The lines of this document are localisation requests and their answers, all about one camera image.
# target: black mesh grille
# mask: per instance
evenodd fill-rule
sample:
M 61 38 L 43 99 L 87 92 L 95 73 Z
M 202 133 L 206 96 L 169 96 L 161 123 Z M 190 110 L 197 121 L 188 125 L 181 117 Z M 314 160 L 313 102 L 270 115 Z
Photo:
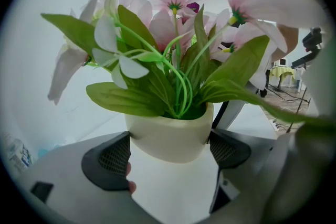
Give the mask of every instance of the black mesh grille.
M 237 152 L 237 148 L 235 146 L 229 145 L 225 141 L 219 139 L 216 136 L 211 137 L 210 142 L 210 151 L 215 158 L 217 163 L 233 156 Z
M 130 155 L 130 140 L 125 137 L 103 150 L 99 156 L 99 164 L 116 175 L 126 177 L 126 167 Z

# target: white flower pot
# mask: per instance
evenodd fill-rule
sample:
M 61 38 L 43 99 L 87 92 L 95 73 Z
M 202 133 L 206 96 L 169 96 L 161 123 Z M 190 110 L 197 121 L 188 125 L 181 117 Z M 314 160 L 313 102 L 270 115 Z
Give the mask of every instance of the white flower pot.
M 188 163 L 202 152 L 210 134 L 214 105 L 207 104 L 196 120 L 125 115 L 132 142 L 151 156 L 172 163 Z

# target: yellow tablecloth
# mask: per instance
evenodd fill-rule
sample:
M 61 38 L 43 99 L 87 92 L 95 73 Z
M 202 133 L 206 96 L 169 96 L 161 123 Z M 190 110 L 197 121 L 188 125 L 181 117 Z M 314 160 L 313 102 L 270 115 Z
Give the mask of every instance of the yellow tablecloth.
M 286 76 L 292 76 L 292 79 L 295 80 L 295 71 L 290 67 L 274 67 L 270 70 L 269 77 L 275 76 L 276 78 L 280 78 L 283 80 Z

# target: hand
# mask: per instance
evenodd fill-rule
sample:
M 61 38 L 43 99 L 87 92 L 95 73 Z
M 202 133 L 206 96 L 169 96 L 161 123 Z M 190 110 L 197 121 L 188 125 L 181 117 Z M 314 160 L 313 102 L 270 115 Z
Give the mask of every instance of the hand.
M 126 168 L 126 176 L 128 176 L 128 174 L 131 172 L 132 166 L 130 163 L 127 163 L 127 168 Z M 137 185 L 135 184 L 135 182 L 130 181 L 130 192 L 131 194 L 133 194 L 136 190 Z

